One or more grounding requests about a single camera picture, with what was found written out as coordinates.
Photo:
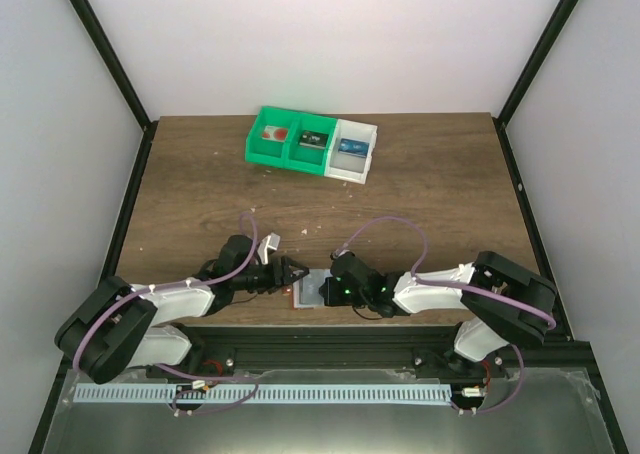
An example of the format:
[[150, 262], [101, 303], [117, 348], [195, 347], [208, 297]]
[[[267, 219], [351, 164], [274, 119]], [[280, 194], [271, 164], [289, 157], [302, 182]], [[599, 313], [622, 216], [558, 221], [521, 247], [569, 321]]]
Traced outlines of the brown leather card holder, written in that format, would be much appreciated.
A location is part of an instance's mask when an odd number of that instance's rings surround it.
[[309, 274], [296, 281], [292, 286], [292, 305], [294, 309], [314, 309], [325, 306], [320, 288], [330, 276], [328, 269], [311, 269]]

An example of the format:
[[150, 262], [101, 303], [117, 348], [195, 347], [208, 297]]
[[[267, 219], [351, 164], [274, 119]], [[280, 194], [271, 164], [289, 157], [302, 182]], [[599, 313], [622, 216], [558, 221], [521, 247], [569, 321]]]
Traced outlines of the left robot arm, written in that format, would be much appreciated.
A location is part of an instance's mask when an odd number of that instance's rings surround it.
[[156, 364], [194, 377], [203, 369], [205, 355], [178, 320], [213, 315], [231, 305], [239, 291], [271, 294], [304, 279], [307, 266], [275, 256], [278, 242], [275, 234], [260, 242], [233, 235], [216, 258], [174, 283], [129, 284], [107, 277], [62, 324], [54, 343], [74, 370], [96, 384], [127, 369]]

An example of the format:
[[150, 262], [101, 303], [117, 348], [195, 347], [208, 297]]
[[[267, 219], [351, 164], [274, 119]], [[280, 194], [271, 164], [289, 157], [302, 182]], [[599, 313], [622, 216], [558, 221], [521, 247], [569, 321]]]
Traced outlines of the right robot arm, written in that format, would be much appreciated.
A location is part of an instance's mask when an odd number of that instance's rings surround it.
[[449, 270], [386, 274], [346, 251], [333, 259], [319, 294], [327, 307], [367, 308], [383, 319], [469, 311], [473, 318], [459, 325], [452, 346], [436, 356], [458, 377], [475, 373], [489, 354], [507, 345], [541, 346], [556, 327], [555, 285], [493, 251]]

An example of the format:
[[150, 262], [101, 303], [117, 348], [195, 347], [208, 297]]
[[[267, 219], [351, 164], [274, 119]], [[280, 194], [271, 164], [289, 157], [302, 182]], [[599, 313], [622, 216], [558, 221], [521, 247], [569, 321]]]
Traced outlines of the black card in bin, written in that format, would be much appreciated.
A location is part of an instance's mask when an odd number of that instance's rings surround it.
[[327, 133], [304, 130], [299, 137], [298, 144], [302, 147], [324, 150], [328, 140]]

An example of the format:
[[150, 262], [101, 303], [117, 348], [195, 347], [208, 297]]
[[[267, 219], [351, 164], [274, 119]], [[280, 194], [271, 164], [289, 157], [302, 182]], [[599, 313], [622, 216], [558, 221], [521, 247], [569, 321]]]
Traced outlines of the blue VIP card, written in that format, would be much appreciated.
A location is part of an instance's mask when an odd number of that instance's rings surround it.
[[338, 152], [356, 157], [366, 158], [369, 153], [370, 144], [361, 140], [341, 138], [338, 145]]

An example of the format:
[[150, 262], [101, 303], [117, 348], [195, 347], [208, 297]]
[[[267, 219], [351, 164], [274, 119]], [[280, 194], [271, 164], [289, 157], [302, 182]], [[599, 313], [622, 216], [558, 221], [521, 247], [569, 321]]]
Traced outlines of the red white card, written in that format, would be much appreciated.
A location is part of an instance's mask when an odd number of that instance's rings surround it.
[[288, 134], [289, 129], [287, 127], [266, 125], [262, 130], [261, 138], [272, 142], [283, 143], [286, 141]]

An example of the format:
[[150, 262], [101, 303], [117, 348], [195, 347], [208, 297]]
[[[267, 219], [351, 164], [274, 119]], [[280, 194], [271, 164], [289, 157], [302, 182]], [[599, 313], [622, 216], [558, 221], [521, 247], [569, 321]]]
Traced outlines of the middle green storage bin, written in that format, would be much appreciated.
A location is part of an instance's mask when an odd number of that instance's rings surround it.
[[298, 113], [285, 142], [285, 168], [323, 176], [336, 126], [336, 118]]

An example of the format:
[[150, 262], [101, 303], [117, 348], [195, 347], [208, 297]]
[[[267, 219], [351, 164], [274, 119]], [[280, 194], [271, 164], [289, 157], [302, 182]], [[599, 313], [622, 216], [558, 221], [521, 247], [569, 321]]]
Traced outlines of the green storage bin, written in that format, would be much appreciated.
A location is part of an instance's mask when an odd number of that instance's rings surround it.
[[[283, 168], [287, 142], [293, 137], [299, 126], [300, 113], [293, 110], [263, 106], [247, 135], [245, 143], [245, 160], [249, 163]], [[287, 127], [289, 134], [285, 142], [272, 142], [261, 138], [266, 125]]]
[[323, 176], [336, 126], [336, 118], [298, 113], [285, 142], [285, 168]]

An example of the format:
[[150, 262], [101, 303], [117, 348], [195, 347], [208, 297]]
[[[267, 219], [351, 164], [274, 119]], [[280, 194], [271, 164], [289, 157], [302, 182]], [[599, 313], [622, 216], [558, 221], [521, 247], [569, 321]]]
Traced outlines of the white storage bin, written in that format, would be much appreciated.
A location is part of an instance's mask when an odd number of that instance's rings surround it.
[[370, 171], [378, 127], [339, 119], [328, 146], [324, 176], [364, 185]]

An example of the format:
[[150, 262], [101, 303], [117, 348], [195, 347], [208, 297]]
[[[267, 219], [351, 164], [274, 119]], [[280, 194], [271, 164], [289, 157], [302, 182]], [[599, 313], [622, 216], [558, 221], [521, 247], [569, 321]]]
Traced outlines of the left green storage bin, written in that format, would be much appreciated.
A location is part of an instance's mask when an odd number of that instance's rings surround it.
[[[249, 163], [283, 168], [287, 142], [293, 137], [299, 126], [300, 113], [293, 110], [263, 106], [247, 135], [245, 143], [245, 160]], [[289, 134], [285, 142], [272, 142], [261, 138], [266, 125], [287, 127]]]

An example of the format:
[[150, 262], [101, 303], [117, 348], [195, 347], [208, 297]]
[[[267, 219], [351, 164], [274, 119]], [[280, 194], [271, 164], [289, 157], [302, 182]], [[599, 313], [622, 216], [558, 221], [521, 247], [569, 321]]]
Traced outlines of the black aluminium frame rail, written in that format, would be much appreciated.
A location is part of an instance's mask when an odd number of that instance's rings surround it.
[[444, 382], [502, 377], [518, 366], [512, 348], [473, 363], [453, 354], [454, 326], [189, 326], [192, 350], [176, 368], [189, 374], [294, 369], [390, 369]]

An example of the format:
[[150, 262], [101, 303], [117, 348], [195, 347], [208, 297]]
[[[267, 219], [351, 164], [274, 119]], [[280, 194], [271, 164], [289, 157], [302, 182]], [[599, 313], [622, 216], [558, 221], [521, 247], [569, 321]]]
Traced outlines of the right black frame post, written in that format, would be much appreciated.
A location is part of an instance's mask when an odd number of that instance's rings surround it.
[[559, 0], [557, 2], [497, 117], [501, 125], [507, 126], [515, 115], [579, 1]]

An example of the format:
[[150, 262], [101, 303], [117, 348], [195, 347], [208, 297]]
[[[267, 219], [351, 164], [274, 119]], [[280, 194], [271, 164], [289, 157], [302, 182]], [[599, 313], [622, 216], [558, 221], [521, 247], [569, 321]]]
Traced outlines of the black frame post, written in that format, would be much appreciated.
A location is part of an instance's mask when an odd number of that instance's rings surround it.
[[69, 2], [120, 91], [125, 103], [133, 114], [136, 122], [143, 131], [148, 131], [152, 126], [152, 121], [90, 1], [69, 0]]
[[501, 125], [507, 126], [515, 115], [579, 1], [559, 0], [557, 2], [497, 117]]

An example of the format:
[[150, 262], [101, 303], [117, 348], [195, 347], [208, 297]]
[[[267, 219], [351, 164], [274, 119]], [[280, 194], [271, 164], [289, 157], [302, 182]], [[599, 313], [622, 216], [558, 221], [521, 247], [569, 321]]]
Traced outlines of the left black frame post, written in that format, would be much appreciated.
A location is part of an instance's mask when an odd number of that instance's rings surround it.
[[152, 126], [152, 121], [90, 1], [69, 0], [69, 2], [120, 91], [125, 103], [133, 114], [136, 122], [143, 131], [148, 131]]

